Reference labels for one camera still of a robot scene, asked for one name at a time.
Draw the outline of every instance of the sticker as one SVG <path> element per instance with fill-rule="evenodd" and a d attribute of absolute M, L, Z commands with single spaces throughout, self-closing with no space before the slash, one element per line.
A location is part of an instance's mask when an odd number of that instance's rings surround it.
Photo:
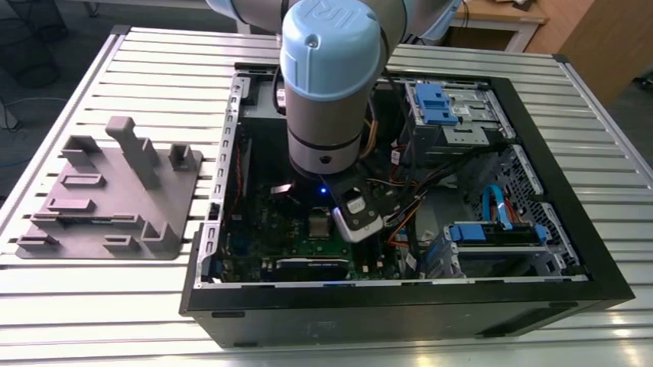
<path fill-rule="evenodd" d="M 406 264 L 408 264 L 408 267 L 415 270 L 418 268 L 418 260 L 412 257 L 412 255 L 408 253 L 408 256 L 406 256 Z"/>
<path fill-rule="evenodd" d="M 279 107 L 286 107 L 286 89 L 276 91 L 276 102 L 279 102 Z"/>
<path fill-rule="evenodd" d="M 398 151 L 391 151 L 390 161 L 394 165 L 398 165 L 400 162 L 400 153 Z"/>

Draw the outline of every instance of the slotted aluminum surface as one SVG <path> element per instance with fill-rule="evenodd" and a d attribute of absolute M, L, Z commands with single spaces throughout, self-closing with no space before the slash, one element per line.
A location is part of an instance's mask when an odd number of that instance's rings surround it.
<path fill-rule="evenodd" d="M 0 210 L 0 364 L 583 365 L 653 360 L 650 169 L 565 65 L 549 56 L 400 47 L 391 70 L 507 77 L 547 141 L 637 299 L 515 339 L 221 351 L 177 314 L 189 244 L 173 261 L 23 260 L 15 239 L 64 165 L 67 136 L 104 133 L 129 115 L 156 148 L 204 154 L 191 219 L 203 216 L 235 62 L 276 63 L 274 38 L 133 28 L 112 35 Z M 188 220 L 185 239 L 199 226 Z"/>

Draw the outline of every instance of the open computer tower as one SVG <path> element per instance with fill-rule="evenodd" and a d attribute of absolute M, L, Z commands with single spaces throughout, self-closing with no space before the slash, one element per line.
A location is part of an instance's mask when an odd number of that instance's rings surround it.
<path fill-rule="evenodd" d="M 272 66 L 236 67 L 179 309 L 221 347 L 515 336 L 633 298 L 509 80 L 378 81 L 360 171 L 390 214 L 350 243 L 323 182 L 287 159 L 274 75 Z M 446 174 L 407 220 L 392 195 L 412 161 L 415 181 Z"/>

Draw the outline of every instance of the wooden desk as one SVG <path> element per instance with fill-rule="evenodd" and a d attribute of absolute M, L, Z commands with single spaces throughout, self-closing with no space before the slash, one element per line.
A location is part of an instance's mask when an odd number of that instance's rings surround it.
<path fill-rule="evenodd" d="M 467 5 L 469 28 L 514 32 L 505 49 L 509 52 L 522 52 L 525 50 L 538 26 L 549 21 L 547 15 L 537 4 L 530 6 L 529 11 L 521 11 L 514 8 L 511 2 L 495 2 L 494 0 L 469 0 Z M 461 6 L 451 26 L 462 27 L 463 20 L 465 6 Z"/>

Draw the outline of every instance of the cable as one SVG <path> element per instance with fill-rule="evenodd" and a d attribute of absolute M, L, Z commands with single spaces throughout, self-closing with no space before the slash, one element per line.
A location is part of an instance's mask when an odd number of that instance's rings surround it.
<path fill-rule="evenodd" d="M 280 13 L 282 24 L 283 24 L 283 19 L 286 18 L 288 5 L 290 5 L 290 1 L 282 0 L 282 13 Z"/>
<path fill-rule="evenodd" d="M 392 148 L 392 151 L 398 151 L 399 149 L 404 149 L 406 148 L 406 145 L 399 145 L 396 147 Z M 399 165 L 395 164 L 390 170 L 390 182 L 392 184 L 400 184 L 400 185 L 406 185 L 406 180 L 398 180 L 396 177 L 395 177 L 395 173 L 396 173 L 396 169 L 399 168 Z M 418 182 L 415 180 L 412 180 L 410 182 L 411 186 L 416 186 L 418 185 Z"/>
<path fill-rule="evenodd" d="M 491 220 L 490 212 L 490 198 L 495 199 L 497 203 L 497 216 L 499 217 L 499 222 L 503 228 L 507 230 L 513 229 L 513 224 L 509 216 L 509 209 L 506 208 L 506 202 L 503 199 L 503 192 L 495 184 L 490 184 L 482 190 L 482 220 Z"/>
<path fill-rule="evenodd" d="M 410 204 L 404 208 L 400 208 L 399 210 L 396 210 L 390 216 L 386 217 L 386 223 L 392 223 L 396 220 L 396 218 L 399 218 L 410 210 L 412 210 L 414 207 L 422 203 L 422 200 L 424 197 L 426 197 L 426 193 L 423 193 L 422 195 L 415 195 Z"/>
<path fill-rule="evenodd" d="M 2 130 L 6 130 L 11 134 L 15 134 L 19 132 L 19 130 L 23 128 L 23 123 L 20 121 L 16 122 L 13 126 L 9 127 L 9 112 L 6 111 L 6 106 L 4 104 L 4 98 L 0 96 L 0 105 L 2 105 L 2 122 L 4 122 L 4 127 L 0 126 Z"/>
<path fill-rule="evenodd" d="M 462 23 L 463 24 L 462 28 L 467 28 L 469 27 L 469 5 L 466 0 L 462 0 L 462 6 L 465 7 L 465 20 Z"/>
<path fill-rule="evenodd" d="M 89 18 L 96 18 L 100 15 L 100 3 L 95 3 L 95 8 L 93 4 L 91 2 L 84 2 L 84 8 L 87 11 L 87 15 Z"/>
<path fill-rule="evenodd" d="M 0 168 L 6 168 L 6 167 L 13 167 L 13 166 L 17 166 L 25 162 L 29 162 L 32 160 L 32 158 L 28 158 L 28 159 L 24 159 L 21 161 L 17 161 L 17 162 L 13 162 L 13 163 L 6 163 L 6 164 L 0 164 Z"/>
<path fill-rule="evenodd" d="M 276 66 L 275 76 L 272 77 L 272 106 L 275 107 L 276 113 L 286 116 L 286 110 L 279 107 L 279 99 L 276 98 L 276 91 L 279 90 L 279 77 L 282 76 L 282 67 Z"/>
<path fill-rule="evenodd" d="M 375 178 L 366 178 L 366 181 L 368 181 L 368 182 L 376 182 L 379 184 L 383 184 L 383 185 L 387 185 L 387 186 L 394 186 L 394 187 L 403 187 L 404 186 L 402 183 L 392 183 L 392 182 L 387 182 L 387 181 L 383 181 L 383 180 L 378 180 Z"/>
<path fill-rule="evenodd" d="M 406 214 L 404 220 L 400 221 L 399 225 L 395 228 L 395 231 L 391 233 L 390 237 L 387 238 L 387 243 L 392 242 L 392 239 L 395 238 L 396 233 L 399 233 L 400 229 L 406 225 L 406 223 L 410 220 L 410 217 L 418 212 L 419 206 L 422 206 L 422 201 L 419 201 L 418 205 L 414 207 L 414 209 L 410 211 L 408 214 Z"/>
<path fill-rule="evenodd" d="M 387 71 L 387 68 L 383 68 L 383 77 L 387 79 L 387 82 L 390 83 L 390 87 L 392 92 L 395 93 L 395 97 L 399 101 L 399 109 L 400 113 L 404 116 L 404 124 L 408 126 L 408 149 L 410 149 L 410 169 L 408 169 L 408 177 L 406 178 L 406 184 L 403 190 L 399 192 L 399 201 L 408 192 L 410 188 L 410 183 L 412 182 L 415 178 L 415 171 L 418 170 L 418 160 L 416 160 L 416 155 L 415 155 L 415 144 L 412 144 L 412 138 L 415 134 L 415 121 L 411 120 L 410 115 L 408 115 L 408 110 L 406 109 L 406 104 L 404 104 L 404 99 L 400 96 L 400 90 L 399 87 L 395 84 L 395 81 L 390 75 L 390 72 Z"/>
<path fill-rule="evenodd" d="M 406 222 L 406 237 L 408 240 L 408 254 L 412 256 L 414 259 L 414 267 L 410 265 L 410 263 L 406 263 L 412 269 L 410 271 L 406 269 L 406 275 L 410 276 L 411 278 L 419 275 L 419 263 L 422 262 L 422 257 L 419 256 L 419 241 L 418 241 L 418 228 L 416 228 L 416 215 L 412 215 L 410 217 L 410 220 Z"/>
<path fill-rule="evenodd" d="M 374 151 L 376 147 L 376 131 L 378 131 L 378 119 L 376 119 L 376 108 L 374 107 L 372 97 L 370 97 L 367 101 L 367 105 L 370 106 L 370 114 L 371 114 L 371 126 L 370 126 L 370 137 L 367 138 L 366 149 L 359 155 L 360 159 L 366 159 Z"/>
<path fill-rule="evenodd" d="M 388 242 L 387 244 L 392 247 L 408 247 L 408 244 L 404 242 Z"/>
<path fill-rule="evenodd" d="M 27 101 L 61 101 L 61 102 L 68 102 L 68 100 L 64 99 L 64 98 L 32 97 L 32 98 L 24 98 L 24 99 L 19 99 L 17 101 L 9 102 L 9 103 L 5 104 L 5 106 L 17 105 L 19 103 L 23 103 L 23 102 L 27 102 Z"/>
<path fill-rule="evenodd" d="M 494 145 L 490 145 L 487 147 L 470 149 L 459 157 L 457 157 L 453 161 L 449 161 L 447 163 L 442 164 L 439 167 L 436 167 L 426 175 L 424 179 L 422 180 L 422 182 L 418 185 L 418 188 L 415 189 L 415 193 L 418 193 L 423 188 L 426 188 L 428 190 L 428 186 L 431 184 L 436 184 L 444 177 L 450 176 L 454 173 L 458 166 L 461 166 L 461 164 L 465 164 L 467 161 L 470 161 L 478 155 L 486 154 L 486 153 L 499 152 L 507 147 L 509 147 L 509 144 L 502 142 L 502 143 L 497 143 Z"/>
<path fill-rule="evenodd" d="M 511 221 L 514 222 L 519 222 L 519 223 L 523 223 L 523 219 L 521 218 L 519 214 L 517 213 L 517 211 L 514 210 L 514 206 L 513 204 L 510 203 L 510 200 L 507 199 L 507 197 L 503 199 L 503 202 L 506 204 L 506 208 L 509 209 L 509 215 L 511 216 Z"/>
<path fill-rule="evenodd" d="M 4 122 L 4 127 L 1 127 L 2 129 L 8 130 L 9 133 L 15 134 L 21 128 L 23 128 L 23 123 L 21 122 L 16 122 L 16 125 L 13 125 L 12 127 L 9 127 L 9 119 L 8 119 L 8 111 L 6 111 L 6 107 L 12 106 L 12 105 L 17 105 L 23 102 L 28 102 L 28 101 L 61 101 L 61 102 L 68 102 L 67 99 L 64 98 L 55 98 L 55 97 L 32 97 L 32 98 L 23 98 L 23 99 L 19 99 L 17 101 L 13 101 L 13 102 L 9 102 L 9 103 L 4 103 L 4 98 L 0 97 L 0 104 L 2 105 L 2 113 L 4 113 L 4 118 L 2 118 L 2 122 Z"/>

